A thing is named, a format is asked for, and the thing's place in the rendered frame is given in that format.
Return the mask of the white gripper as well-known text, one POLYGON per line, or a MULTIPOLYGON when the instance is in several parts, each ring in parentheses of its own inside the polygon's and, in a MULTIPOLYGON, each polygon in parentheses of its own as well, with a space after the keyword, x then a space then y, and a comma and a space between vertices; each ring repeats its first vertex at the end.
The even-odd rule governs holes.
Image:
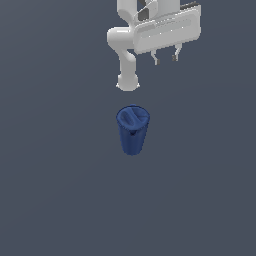
POLYGON ((201 34, 201 6, 195 5, 137 25, 134 29, 134 51, 137 54, 151 52, 155 65, 160 65, 156 50, 175 46, 172 61, 178 61, 182 44, 197 40, 201 34))

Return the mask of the blue lidded container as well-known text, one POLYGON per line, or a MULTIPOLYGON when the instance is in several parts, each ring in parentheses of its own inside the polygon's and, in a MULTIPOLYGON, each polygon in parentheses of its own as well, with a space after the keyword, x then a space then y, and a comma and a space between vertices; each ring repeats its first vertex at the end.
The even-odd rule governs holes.
POLYGON ((122 150, 130 156, 140 153, 146 137, 150 114, 140 106, 123 107, 116 115, 122 150))

